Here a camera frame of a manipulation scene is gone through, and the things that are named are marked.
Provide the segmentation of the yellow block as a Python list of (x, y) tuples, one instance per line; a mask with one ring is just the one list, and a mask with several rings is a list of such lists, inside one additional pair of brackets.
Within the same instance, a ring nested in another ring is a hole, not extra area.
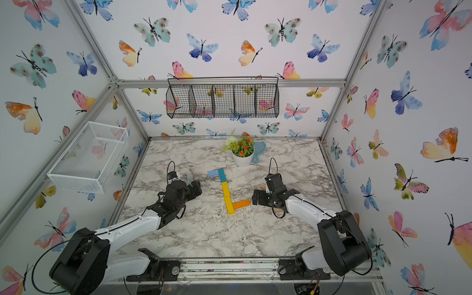
[(233, 215), (235, 213), (235, 209), (233, 207), (233, 203), (231, 201), (231, 198), (230, 197), (225, 197), (224, 201), (225, 201), (225, 204), (226, 204), (228, 214)]
[(221, 185), (222, 185), (222, 191), (223, 191), (224, 197), (225, 198), (230, 198), (231, 195), (230, 195), (230, 192), (229, 192), (228, 183), (227, 182), (222, 182)]

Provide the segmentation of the teal block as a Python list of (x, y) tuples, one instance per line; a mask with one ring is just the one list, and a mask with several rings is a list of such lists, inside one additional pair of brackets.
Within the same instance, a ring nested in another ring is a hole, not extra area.
[(224, 170), (222, 168), (218, 169), (218, 174), (219, 174), (221, 183), (226, 183), (227, 178), (226, 178), (226, 175), (225, 175)]

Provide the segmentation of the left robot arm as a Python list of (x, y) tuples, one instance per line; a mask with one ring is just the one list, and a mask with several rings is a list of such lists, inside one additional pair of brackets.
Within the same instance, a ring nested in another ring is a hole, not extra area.
[(116, 252), (129, 242), (180, 219), (187, 202), (201, 194), (199, 181), (187, 184), (175, 179), (161, 192), (162, 200), (139, 215), (96, 231), (78, 230), (52, 266), (49, 277), (70, 295), (90, 295), (102, 283), (132, 276), (164, 281), (165, 268), (151, 250), (140, 248), (136, 254)]

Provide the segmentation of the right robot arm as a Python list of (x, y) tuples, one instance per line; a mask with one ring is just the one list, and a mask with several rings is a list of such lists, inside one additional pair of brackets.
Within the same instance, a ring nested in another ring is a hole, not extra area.
[(265, 184), (266, 189), (253, 191), (253, 205), (280, 209), (283, 211), (280, 218), (293, 215), (318, 231), (321, 246), (296, 255), (295, 269), (300, 277), (312, 277), (326, 268), (344, 276), (366, 261), (374, 262), (372, 251), (351, 212), (335, 212), (309, 201), (296, 189), (287, 189), (279, 173), (267, 175)]

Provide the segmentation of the amber orange block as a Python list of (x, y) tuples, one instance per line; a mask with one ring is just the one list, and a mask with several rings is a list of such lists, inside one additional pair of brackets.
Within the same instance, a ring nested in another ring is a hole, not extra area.
[(242, 201), (239, 201), (239, 202), (236, 202), (236, 203), (232, 204), (234, 210), (237, 210), (237, 209), (240, 209), (240, 208), (243, 208), (243, 207), (247, 207), (247, 206), (250, 206), (250, 205), (251, 205), (251, 201), (249, 199), (242, 200)]

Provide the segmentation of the light blue block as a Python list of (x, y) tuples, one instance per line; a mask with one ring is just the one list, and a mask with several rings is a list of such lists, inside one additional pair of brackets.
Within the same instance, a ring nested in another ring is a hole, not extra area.
[(219, 170), (212, 170), (208, 172), (208, 176), (211, 177), (218, 177), (220, 175)]

